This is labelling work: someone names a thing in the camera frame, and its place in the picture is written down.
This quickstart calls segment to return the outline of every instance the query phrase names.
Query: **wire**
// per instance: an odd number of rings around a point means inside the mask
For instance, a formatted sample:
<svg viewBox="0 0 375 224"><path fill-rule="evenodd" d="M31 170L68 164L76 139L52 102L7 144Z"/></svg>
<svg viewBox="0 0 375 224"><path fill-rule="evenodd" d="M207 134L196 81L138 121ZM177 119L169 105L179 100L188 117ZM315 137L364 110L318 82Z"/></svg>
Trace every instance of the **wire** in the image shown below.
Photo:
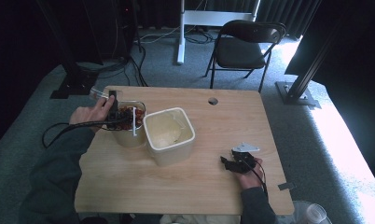
<svg viewBox="0 0 375 224"><path fill-rule="evenodd" d="M126 63L121 69L119 69L120 71L116 72L115 74L109 75L109 76L107 76L107 77L97 77L97 78L98 78L98 79L107 79L107 78L115 77L115 76L117 76L117 75L119 75L119 74L121 74L121 73L124 73L124 75L125 75L126 78L128 79L129 86L130 86L130 79L129 79L129 77L127 77L127 75L126 75L126 67L129 65L130 62L131 62L131 60L129 59L129 60L127 61L127 63Z"/></svg>
<svg viewBox="0 0 375 224"><path fill-rule="evenodd" d="M131 85L130 78L129 78L129 76L127 76L126 69L123 70L123 73L124 73L124 76L127 78L127 84L130 86Z"/></svg>
<svg viewBox="0 0 375 224"><path fill-rule="evenodd" d="M142 52L143 52L143 57L142 57L139 65L135 62L133 57L131 57L131 59L132 59L132 63L134 64L134 67L135 67L136 71L138 72L138 77L137 77L137 75L135 75L135 77L137 78L138 85L141 85L143 87L148 87L148 85L147 85L147 83L144 79L144 76L142 75L142 72L141 72L142 64L144 63L144 59L146 57L146 50L145 50L144 47L141 47L141 49L142 49Z"/></svg>
<svg viewBox="0 0 375 224"><path fill-rule="evenodd" d="M85 66L82 66L82 65L80 65L79 67L83 71L89 71L89 72L98 72L98 73L102 73L102 72L114 72L114 71L118 71L118 70L122 69L127 64L127 62L126 62L126 60L120 58L119 62L117 62L115 64L108 65L106 67L88 68L88 67L85 67Z"/></svg>
<svg viewBox="0 0 375 224"><path fill-rule="evenodd" d="M111 56L111 58L113 58L115 56L116 49L118 48L118 13L117 13L117 8L114 5L114 1L111 1L111 4L112 4L112 8L114 9L115 26L116 26L116 29L115 29L115 31L116 31L115 47L114 47L114 50L113 50L112 56Z"/></svg>
<svg viewBox="0 0 375 224"><path fill-rule="evenodd" d="M125 120L127 120L129 118L124 118L124 119L119 119L119 120L112 120L112 121L108 121L108 120L105 120L105 121L89 121L89 122L82 122L82 123L77 123L77 124L69 124L69 123L56 123L56 124L53 124L51 125L50 127L48 127L44 133L42 134L42 145L45 147L45 148L48 148L50 147L60 136L62 136L63 134L69 132L69 131L72 131L74 130L75 128L83 128L83 127L93 127L93 126L97 126L103 130L107 130L107 131L112 131L110 129L106 129L106 128L103 128L102 126L103 125L107 125L107 124L116 124L116 123L121 123ZM45 143L45 135L46 133L56 127L56 126L59 126L59 125L65 125L67 124L68 126L64 129L62 129L54 138L53 140L51 140L51 142L46 145Z"/></svg>
<svg viewBox="0 0 375 224"><path fill-rule="evenodd" d="M199 9L199 7L202 5L202 3L204 2L204 0L201 0L200 3L196 6L196 8L194 9L195 11L197 11ZM207 8L207 4L208 4L208 0L205 0L205 5L203 7L203 10L205 10ZM163 34L163 35L155 35L155 34L149 34L149 35L144 35L143 37L140 37L141 40L147 38L147 37L150 37L150 36L159 36L158 38L156 38L155 40L153 41L150 41L150 42L143 42L141 41L142 44L153 44L157 41L159 41L160 39L166 37L166 36L169 36L169 35L172 35L177 29L179 29L180 26L174 28L171 32L167 33L167 34ZM186 31L185 32L185 35L188 34L190 31L192 31L194 28L196 28L196 25L193 26L190 30Z"/></svg>
<svg viewBox="0 0 375 224"><path fill-rule="evenodd" d="M202 35L205 37L205 40L202 41L202 40L197 40L197 39L185 36L185 39L188 42L194 43L194 44L209 44L209 43L213 43L216 41L216 38L214 38L211 34L205 33L205 32L198 32L197 34L189 34L189 35Z"/></svg>
<svg viewBox="0 0 375 224"><path fill-rule="evenodd" d="M255 171L255 169L252 168L252 166L250 166L245 160L242 160L242 161L243 161L243 163L245 163L245 165L247 165L249 167L249 169L251 169L251 171L254 173L254 175L257 177L257 179L259 179L260 183L263 186L263 192L266 195L267 199L269 199L269 193L267 192L267 185L266 185L266 174L264 172L263 166L261 166L257 161L255 161L255 163L258 164L260 166L260 168L262 169L262 172L263 172L263 179L262 179L257 174L257 172Z"/></svg>

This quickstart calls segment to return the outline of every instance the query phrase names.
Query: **wooden table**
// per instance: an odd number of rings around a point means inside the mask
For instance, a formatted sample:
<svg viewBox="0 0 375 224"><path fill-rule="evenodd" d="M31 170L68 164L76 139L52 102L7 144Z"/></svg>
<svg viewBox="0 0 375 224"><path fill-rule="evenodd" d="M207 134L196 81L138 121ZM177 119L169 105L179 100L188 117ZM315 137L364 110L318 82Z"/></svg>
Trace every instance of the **wooden table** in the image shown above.
<svg viewBox="0 0 375 224"><path fill-rule="evenodd" d="M260 147L270 204L277 215L294 211L285 175L260 95L225 91L149 87L122 90L123 100L145 103L147 114L182 107L196 140L189 159L156 165L145 147L123 148L111 132L100 130L82 156L83 176L76 192L78 212L239 215L241 188L219 157L241 142ZM217 105L208 100L216 98Z"/></svg>

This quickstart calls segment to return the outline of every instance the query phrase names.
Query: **black folding chair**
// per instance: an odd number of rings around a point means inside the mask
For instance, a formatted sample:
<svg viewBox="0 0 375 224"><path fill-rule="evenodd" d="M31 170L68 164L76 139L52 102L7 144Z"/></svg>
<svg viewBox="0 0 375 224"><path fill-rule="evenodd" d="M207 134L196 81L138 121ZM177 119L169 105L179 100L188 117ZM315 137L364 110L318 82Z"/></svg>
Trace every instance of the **black folding chair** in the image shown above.
<svg viewBox="0 0 375 224"><path fill-rule="evenodd" d="M279 22L229 21L220 29L205 77L212 70L210 89L214 86L215 70L248 71L264 67L258 91L261 92L271 59L271 51L285 35ZM260 43L271 43L262 52Z"/></svg>

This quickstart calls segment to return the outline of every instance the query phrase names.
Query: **person's right hand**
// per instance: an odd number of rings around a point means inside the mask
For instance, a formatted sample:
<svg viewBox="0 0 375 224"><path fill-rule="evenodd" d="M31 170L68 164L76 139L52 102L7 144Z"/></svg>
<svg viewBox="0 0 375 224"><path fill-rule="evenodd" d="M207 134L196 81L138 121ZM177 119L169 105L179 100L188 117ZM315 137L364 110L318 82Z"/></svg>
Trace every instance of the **person's right hand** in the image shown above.
<svg viewBox="0 0 375 224"><path fill-rule="evenodd" d="M69 124L77 124L89 121L103 121L106 119L109 109L115 101L115 96L111 95L108 100L100 98L94 107L78 107L69 119ZM90 127L95 133L100 127Z"/></svg>
<svg viewBox="0 0 375 224"><path fill-rule="evenodd" d="M263 162L260 158L255 158L255 161L261 165ZM260 178L263 178L263 172L260 170L260 166L257 164L254 168L255 172L260 176ZM237 179L240 182L240 185L243 189L250 189L254 187L261 187L261 181L257 178L257 176L254 174L254 172L249 171L245 174L239 174L234 173Z"/></svg>

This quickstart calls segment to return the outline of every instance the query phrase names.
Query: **plastic container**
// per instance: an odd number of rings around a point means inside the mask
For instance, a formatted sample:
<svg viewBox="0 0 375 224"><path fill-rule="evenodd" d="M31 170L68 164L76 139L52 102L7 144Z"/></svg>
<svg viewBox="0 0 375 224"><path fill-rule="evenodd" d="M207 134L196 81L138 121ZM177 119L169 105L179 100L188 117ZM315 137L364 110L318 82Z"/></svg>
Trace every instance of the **plastic container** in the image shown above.
<svg viewBox="0 0 375 224"><path fill-rule="evenodd" d="M298 224L319 224L324 219L326 219L325 209L321 205L313 203L307 208L304 217Z"/></svg>
<svg viewBox="0 0 375 224"><path fill-rule="evenodd" d="M146 114L146 107L144 103L138 101L119 101L118 109L120 110L123 107L136 107L144 111ZM139 147L146 142L146 134L144 130L144 124L141 126L133 126L128 130L112 131L112 134L115 136L116 141L122 147Z"/></svg>
<svg viewBox="0 0 375 224"><path fill-rule="evenodd" d="M182 108L162 110L144 117L147 150L158 166L167 166L190 157L196 138Z"/></svg>

